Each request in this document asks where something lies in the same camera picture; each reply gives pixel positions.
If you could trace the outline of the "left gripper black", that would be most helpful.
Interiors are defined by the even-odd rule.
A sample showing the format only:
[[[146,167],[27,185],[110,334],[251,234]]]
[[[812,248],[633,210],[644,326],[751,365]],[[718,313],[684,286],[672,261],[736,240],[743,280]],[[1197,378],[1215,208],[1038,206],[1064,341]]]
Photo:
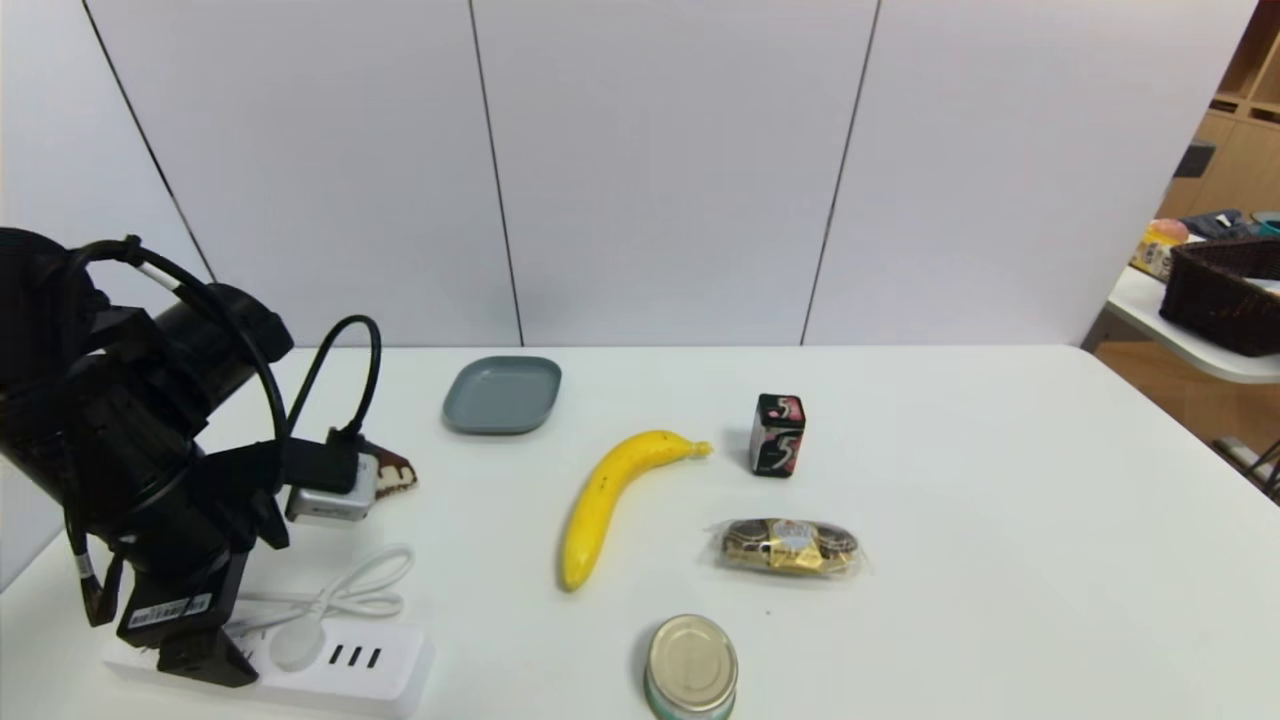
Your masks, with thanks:
[[[259,671],[220,628],[236,605],[250,530],[233,487],[197,471],[170,483],[119,541],[134,584],[116,637],[159,647],[159,673],[224,688],[255,684]]]

